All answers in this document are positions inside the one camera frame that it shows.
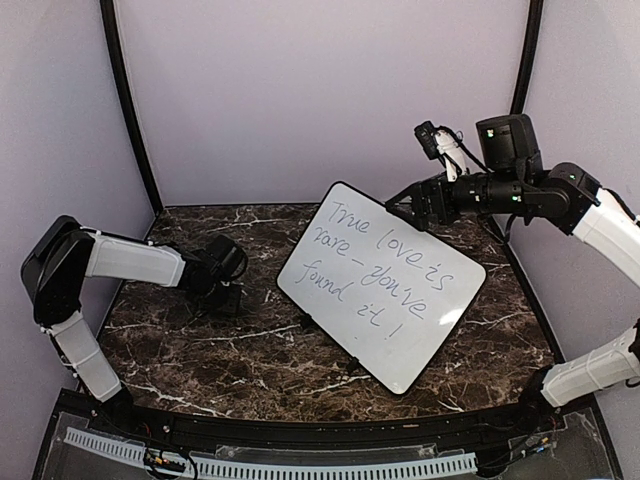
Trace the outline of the white whiteboard black frame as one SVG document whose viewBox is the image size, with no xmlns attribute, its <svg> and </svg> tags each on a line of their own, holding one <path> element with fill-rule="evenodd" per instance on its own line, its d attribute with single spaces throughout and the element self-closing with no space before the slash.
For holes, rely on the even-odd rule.
<svg viewBox="0 0 640 480">
<path fill-rule="evenodd" d="M 362 368 L 403 395 L 486 279 L 480 263 L 336 182 L 277 285 Z"/>
</svg>

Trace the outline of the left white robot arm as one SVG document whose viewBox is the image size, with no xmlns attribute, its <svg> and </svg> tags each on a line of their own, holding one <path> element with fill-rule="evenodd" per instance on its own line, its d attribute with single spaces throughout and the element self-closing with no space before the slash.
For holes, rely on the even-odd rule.
<svg viewBox="0 0 640 480">
<path fill-rule="evenodd" d="M 189 251 L 105 233 L 58 217 L 24 260 L 20 277 L 33 317 L 49 336 L 64 366 L 100 403 L 103 421 L 120 436 L 141 427 L 140 412 L 122 397 L 125 387 L 102 352 L 81 312 L 80 294 L 88 278 L 112 278 L 181 290 L 210 309 L 237 308 L 236 281 L 248 266 L 246 252 L 216 236 Z"/>
</svg>

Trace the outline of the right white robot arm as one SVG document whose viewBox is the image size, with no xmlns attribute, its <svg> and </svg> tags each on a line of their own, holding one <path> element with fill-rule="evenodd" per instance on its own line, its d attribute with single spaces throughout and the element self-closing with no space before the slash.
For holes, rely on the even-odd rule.
<svg viewBox="0 0 640 480">
<path fill-rule="evenodd" d="M 462 166 L 469 151 L 452 130 L 426 121 L 414 135 L 444 172 L 418 181 L 385 203 L 386 210 L 418 231 L 449 225 L 465 213 L 506 214 L 530 223 L 544 218 L 591 246 L 633 283 L 639 281 L 639 218 L 620 196 L 570 162 L 543 167 L 530 117 L 511 114 L 476 124 L 482 156 L 477 173 Z M 619 382 L 639 384 L 639 328 L 574 360 L 536 371 L 510 413 L 521 434 L 534 432 L 549 411 Z"/>
</svg>

